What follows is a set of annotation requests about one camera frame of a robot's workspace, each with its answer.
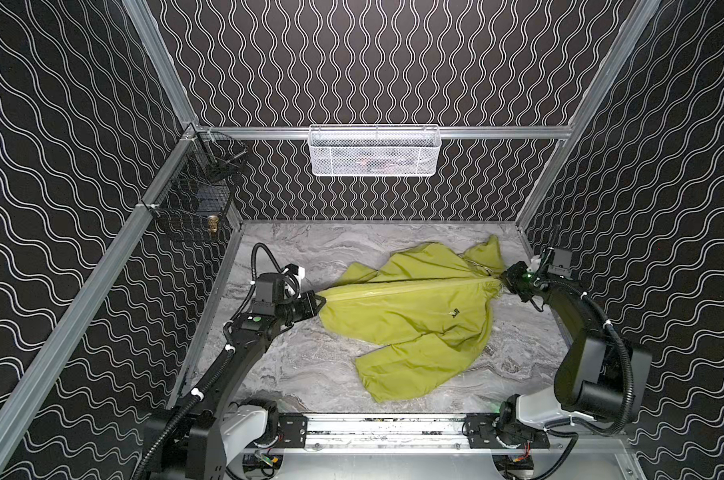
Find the green zip-up jacket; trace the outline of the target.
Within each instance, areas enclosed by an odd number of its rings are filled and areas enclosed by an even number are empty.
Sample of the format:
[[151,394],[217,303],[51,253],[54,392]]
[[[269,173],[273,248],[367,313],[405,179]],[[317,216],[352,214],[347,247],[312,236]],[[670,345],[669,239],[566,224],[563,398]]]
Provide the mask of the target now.
[[326,330],[375,345],[355,367],[376,402],[412,400],[463,373],[483,352],[504,270],[495,235],[462,253],[422,243],[379,269],[352,263],[321,291],[319,317]]

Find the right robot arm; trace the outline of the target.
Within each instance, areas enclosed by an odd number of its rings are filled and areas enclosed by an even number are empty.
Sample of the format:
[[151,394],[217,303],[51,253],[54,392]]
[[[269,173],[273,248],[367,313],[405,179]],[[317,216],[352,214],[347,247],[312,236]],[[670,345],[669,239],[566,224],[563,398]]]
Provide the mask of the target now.
[[572,278],[572,254],[549,247],[530,266],[520,261],[501,280],[525,303],[540,298],[559,319],[568,351],[554,383],[541,391],[514,395],[502,404],[498,438],[511,445],[541,432],[578,425],[613,436],[637,420],[652,366],[652,352],[623,337],[593,296]]

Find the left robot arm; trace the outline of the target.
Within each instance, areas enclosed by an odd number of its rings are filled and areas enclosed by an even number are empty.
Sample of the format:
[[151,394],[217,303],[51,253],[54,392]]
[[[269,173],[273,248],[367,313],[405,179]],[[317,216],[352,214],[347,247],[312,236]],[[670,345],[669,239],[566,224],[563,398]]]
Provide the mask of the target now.
[[266,244],[253,246],[250,287],[223,327],[222,350],[179,405],[150,416],[133,478],[234,479],[231,465],[249,445],[269,448],[278,442],[279,410],[273,402],[239,406],[232,397],[274,340],[317,317],[326,300],[302,288],[296,264],[273,262],[272,270],[259,273],[259,253],[275,258]]

